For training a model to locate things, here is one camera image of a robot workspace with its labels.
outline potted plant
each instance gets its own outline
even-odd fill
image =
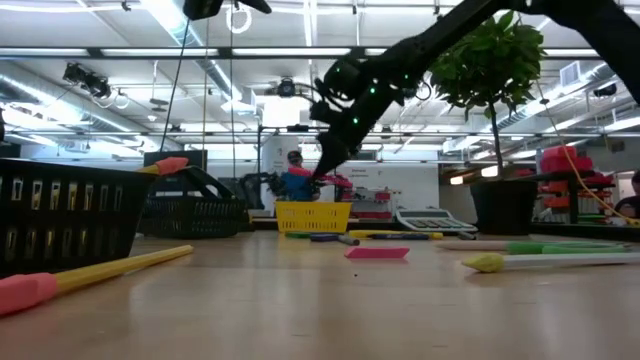
[[[505,104],[511,114],[519,105],[535,100],[529,90],[540,77],[545,55],[542,34],[513,20],[512,11],[498,21],[491,17],[429,69],[432,84],[451,108],[465,109],[465,119],[472,109],[484,108],[484,115],[491,119],[498,178],[471,186],[477,225],[484,233],[528,233],[537,195],[535,182],[504,180],[498,137],[496,104]]]

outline cable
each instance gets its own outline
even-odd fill
[[[206,42],[205,42],[205,53],[204,53],[204,62],[208,63],[209,62],[209,31],[210,31],[210,25],[211,25],[211,18],[207,19],[207,36],[206,36]],[[205,145],[205,133],[207,131],[207,95],[209,93],[209,91],[207,90],[207,79],[208,79],[209,75],[207,75],[207,73],[204,73],[204,104],[202,105],[202,169],[205,169],[205,166],[207,165],[207,157],[206,157],[206,150],[204,149],[204,145]]]
[[[522,17],[520,15],[520,13],[518,13],[518,18],[519,18],[519,21],[522,21]],[[600,205],[602,205],[606,209],[610,210],[613,214],[617,215],[618,217],[621,217],[621,218],[625,219],[627,221],[627,223],[629,223],[630,225],[640,226],[640,220],[626,217],[626,216],[622,215],[621,213],[617,212],[614,208],[609,206],[609,204],[607,204],[604,200],[600,199],[593,191],[591,191],[591,189],[589,189],[587,184],[584,183],[584,181],[582,180],[582,176],[580,176],[580,171],[576,167],[576,164],[573,162],[573,159],[571,158],[571,155],[569,155],[569,150],[567,150],[567,146],[565,145],[564,139],[562,138],[562,135],[560,134],[560,131],[556,127],[555,121],[553,121],[553,118],[551,116],[551,111],[549,110],[549,107],[547,106],[549,101],[544,97],[544,94],[542,92],[542,87],[540,86],[540,82],[536,79],[535,83],[536,83],[536,87],[538,88],[538,92],[540,92],[540,97],[541,97],[540,103],[542,105],[544,105],[545,112],[547,113],[547,117],[549,118],[549,121],[551,122],[551,126],[553,126],[553,131],[558,136],[558,140],[560,140],[560,144],[562,145],[562,150],[564,151],[564,155],[566,156],[567,161],[569,161],[569,165],[571,166],[571,169],[575,173],[576,179],[578,179],[578,183],[580,183],[580,186],[582,186],[582,189],[585,190],[589,194],[589,196],[591,196],[598,203],[600,203]]]
[[[173,89],[171,89],[171,99],[169,99],[169,110],[167,110],[167,121],[164,123],[164,133],[162,134],[162,142],[160,143],[160,152],[164,150],[164,141],[167,138],[167,130],[169,130],[169,119],[171,119],[171,110],[173,109],[173,98],[176,95],[178,87],[178,79],[180,78],[180,69],[182,68],[182,58],[184,57],[184,49],[187,46],[187,35],[189,35],[189,26],[191,20],[187,20],[187,26],[184,28],[184,38],[182,39],[182,48],[180,49],[180,58],[178,60],[178,69],[176,70],[176,78],[173,81]]]
[[[231,23],[233,24],[233,18],[235,16],[235,12],[231,12]],[[231,37],[229,38],[229,46],[233,49],[233,37],[234,33],[231,32]],[[229,60],[229,83],[233,84],[233,58]],[[231,88],[231,141],[232,141],[232,151],[233,151],[233,180],[237,181],[236,178],[236,128],[235,128],[235,111],[233,109],[233,87]]]

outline blue shirt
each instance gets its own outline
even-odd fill
[[[280,177],[287,189],[287,197],[291,201],[312,201],[313,190],[306,176],[284,173]]]

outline pink eraser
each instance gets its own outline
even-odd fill
[[[0,280],[0,316],[51,299],[57,287],[56,277],[47,273],[14,275]]]
[[[169,175],[176,173],[182,169],[189,163],[189,159],[187,158],[177,158],[177,157],[168,157],[164,160],[160,160],[156,162],[156,166],[158,167],[158,175]]]
[[[408,247],[351,246],[344,251],[344,256],[349,259],[402,259],[408,252]]]

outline calculator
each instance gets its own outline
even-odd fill
[[[454,219],[453,216],[451,216],[451,213],[444,209],[397,210],[396,218],[401,224],[414,231],[478,231],[475,226]]]

